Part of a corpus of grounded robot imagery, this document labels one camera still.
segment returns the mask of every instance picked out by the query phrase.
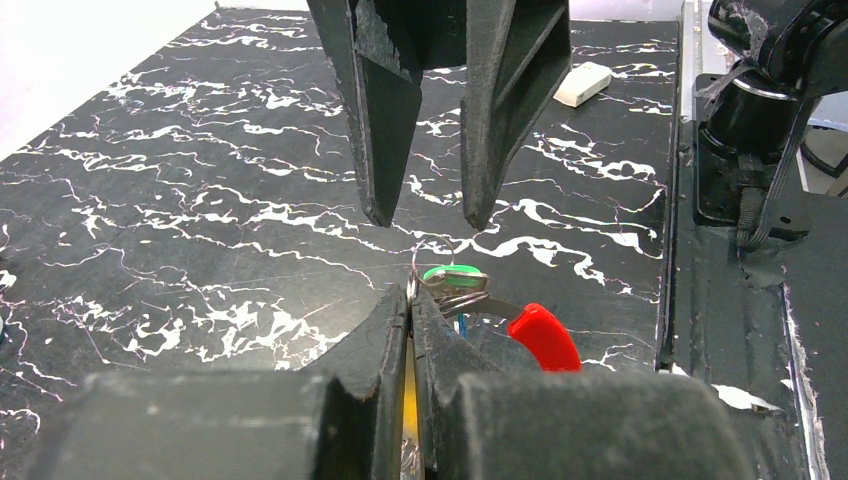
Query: marble surface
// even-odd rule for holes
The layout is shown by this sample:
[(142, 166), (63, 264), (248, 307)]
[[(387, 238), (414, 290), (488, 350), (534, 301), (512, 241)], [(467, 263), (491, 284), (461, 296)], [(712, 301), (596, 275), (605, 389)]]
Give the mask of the marble surface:
[(550, 309), (587, 368), (650, 369), (677, 24), (573, 29), (575, 64), (613, 83), (546, 109), (482, 233), (459, 198), (463, 71), (426, 75), (395, 224), (372, 226), (304, 12), (219, 10), (2, 161), (0, 478), (90, 373), (306, 365), (426, 234)]

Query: red handle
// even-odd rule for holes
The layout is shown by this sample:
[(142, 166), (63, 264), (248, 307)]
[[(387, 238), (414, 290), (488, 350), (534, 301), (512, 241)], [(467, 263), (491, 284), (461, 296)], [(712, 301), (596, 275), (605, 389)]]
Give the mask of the red handle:
[(580, 354), (571, 335), (545, 307), (531, 303), (506, 327), (509, 336), (524, 345), (546, 372), (579, 372)]

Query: yellow object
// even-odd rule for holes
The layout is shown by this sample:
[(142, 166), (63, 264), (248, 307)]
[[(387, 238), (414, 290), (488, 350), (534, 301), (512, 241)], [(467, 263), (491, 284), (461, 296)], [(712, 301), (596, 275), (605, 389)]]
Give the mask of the yellow object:
[(418, 443), (418, 400), (415, 393), (415, 356), (412, 353), (412, 340), (408, 340), (403, 384), (403, 434)]

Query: black metal bracket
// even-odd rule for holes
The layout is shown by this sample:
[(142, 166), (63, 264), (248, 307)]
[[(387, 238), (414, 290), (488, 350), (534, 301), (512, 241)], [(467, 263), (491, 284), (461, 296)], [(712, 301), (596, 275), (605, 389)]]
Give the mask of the black metal bracket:
[[(715, 75), (700, 75), (695, 90), (712, 84)], [(762, 172), (740, 170), (735, 158), (727, 158), (711, 146), (704, 133), (707, 98), (695, 98), (695, 222), (711, 227), (735, 227), (739, 219), (742, 188), (754, 186), (768, 190), (773, 169)], [(786, 183), (774, 215), (770, 236), (782, 240), (797, 240), (810, 231), (804, 191), (797, 165)]]

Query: pliers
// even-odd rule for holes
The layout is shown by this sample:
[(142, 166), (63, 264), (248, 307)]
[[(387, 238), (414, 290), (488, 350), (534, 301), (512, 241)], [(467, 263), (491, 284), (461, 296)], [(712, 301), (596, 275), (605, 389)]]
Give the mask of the pliers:
[[(527, 347), (542, 370), (580, 370), (574, 342), (558, 320), (537, 304), (524, 308), (493, 299), (486, 292), (437, 303), (410, 275), (393, 285), (371, 314), (342, 341), (304, 368), (329, 373), (359, 402), (376, 412), (370, 478), (397, 478), (402, 442), (403, 388), (407, 349), (413, 355), (418, 409), (418, 443), (425, 478), (465, 460), (450, 447), (458, 431), (455, 394), (466, 373), (504, 374), (449, 325), (447, 316), (489, 313), (512, 320), (510, 336)], [(363, 419), (363, 422), (375, 419)]]

